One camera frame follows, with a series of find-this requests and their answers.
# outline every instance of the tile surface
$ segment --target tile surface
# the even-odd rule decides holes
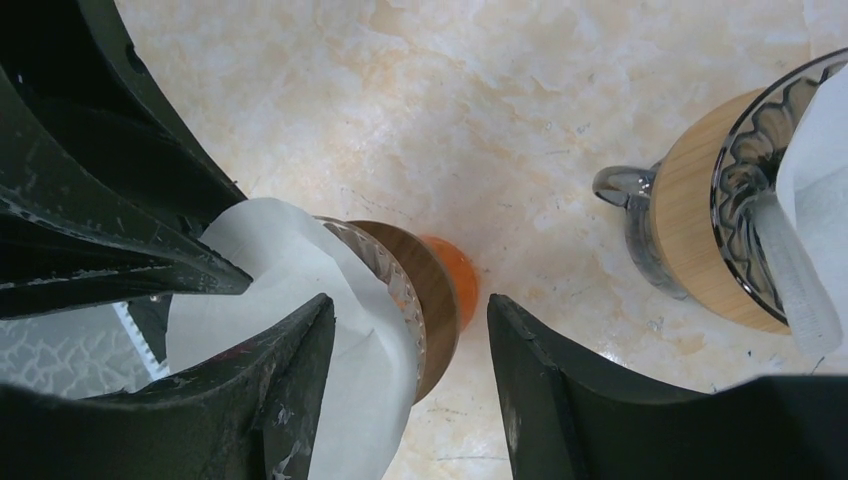
[[[848,44],[841,0],[118,0],[140,57],[250,196],[442,236],[558,332],[710,392],[838,372],[679,303],[594,173],[649,166],[724,100]],[[483,304],[387,479],[510,478]]]

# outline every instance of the countertop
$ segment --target countertop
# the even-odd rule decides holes
[[[136,51],[251,197],[456,243],[481,304],[386,479],[510,478],[485,301],[635,371],[717,391],[833,373],[651,287],[600,168],[650,166],[723,101],[848,45],[843,0],[118,0]]]

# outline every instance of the orange liquid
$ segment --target orange liquid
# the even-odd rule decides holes
[[[464,330],[471,323],[471,319],[474,318],[474,310],[477,308],[477,299],[480,295],[474,265],[458,248],[439,237],[422,235],[419,238],[433,249],[453,281],[456,295],[459,297],[461,328]]]

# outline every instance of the white paper coffee filter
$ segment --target white paper coffee filter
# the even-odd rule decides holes
[[[415,341],[386,286],[311,215],[276,199],[231,207],[200,240],[254,282],[238,296],[174,296],[165,337],[171,371],[247,340],[326,293],[336,334],[309,478],[380,479],[417,381]]]

